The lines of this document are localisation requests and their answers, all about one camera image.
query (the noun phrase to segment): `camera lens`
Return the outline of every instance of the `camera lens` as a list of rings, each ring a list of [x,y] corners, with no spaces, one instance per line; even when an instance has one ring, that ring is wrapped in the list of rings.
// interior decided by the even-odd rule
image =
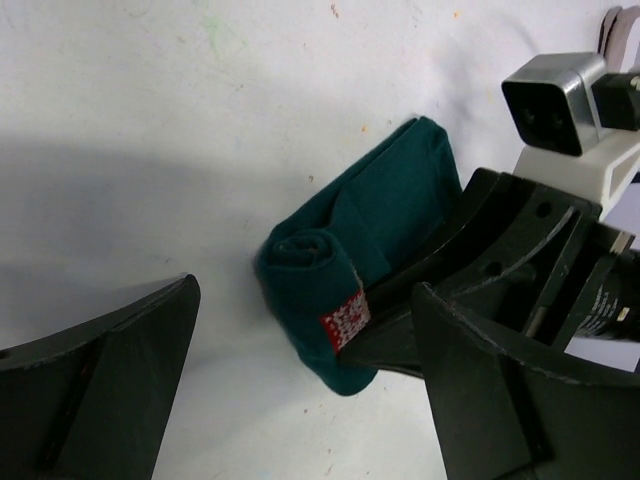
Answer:
[[[562,120],[562,117],[558,113],[552,113],[550,124],[551,128],[554,130],[562,130],[562,127],[564,127],[564,120]]]
[[[533,114],[533,112],[530,109],[523,108],[522,109],[522,120],[524,121],[524,123],[526,123],[527,125],[531,126],[535,122],[536,116]]]

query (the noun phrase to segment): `black plastic part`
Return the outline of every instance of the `black plastic part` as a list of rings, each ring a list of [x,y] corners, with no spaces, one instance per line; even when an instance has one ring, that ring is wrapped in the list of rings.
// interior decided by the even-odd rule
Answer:
[[[150,479],[199,302],[189,275],[121,310],[3,350],[0,478]]]
[[[640,76],[609,73],[593,84],[592,91],[603,127],[640,130]]]
[[[564,92],[553,84],[502,83],[520,138],[532,147],[579,157],[582,145]]]
[[[509,174],[477,170],[447,221],[391,278],[367,290],[370,324],[345,364],[420,376],[411,324],[416,283],[564,350],[633,236],[599,224],[599,205]]]
[[[635,480],[640,376],[482,318],[426,285],[413,321],[449,480]]]

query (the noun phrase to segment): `stain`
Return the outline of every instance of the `stain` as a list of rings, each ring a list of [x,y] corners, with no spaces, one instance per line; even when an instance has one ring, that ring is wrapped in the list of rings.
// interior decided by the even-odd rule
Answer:
[[[151,7],[153,7],[153,0],[138,0],[137,2],[132,3],[137,3],[138,5],[129,6],[125,11],[131,18],[135,19],[144,17],[151,11]]]
[[[236,56],[249,45],[229,24],[218,17],[207,15],[200,24],[207,34],[209,46],[218,61]]]
[[[12,30],[29,30],[29,5],[27,2],[2,0],[2,16]]]

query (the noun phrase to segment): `sock tag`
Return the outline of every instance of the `sock tag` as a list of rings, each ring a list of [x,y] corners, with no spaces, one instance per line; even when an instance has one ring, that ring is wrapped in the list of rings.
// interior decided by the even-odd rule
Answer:
[[[362,286],[340,308],[320,317],[335,353],[349,343],[369,320],[371,313]]]

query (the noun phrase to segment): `white table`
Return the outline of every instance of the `white table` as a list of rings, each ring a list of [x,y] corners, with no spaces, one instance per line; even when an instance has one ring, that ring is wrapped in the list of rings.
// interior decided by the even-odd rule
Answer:
[[[188,271],[203,300],[154,479],[445,478],[424,384],[332,394],[251,259],[413,115],[463,180],[510,171],[500,82],[593,50],[614,3],[0,1],[0,348]]]

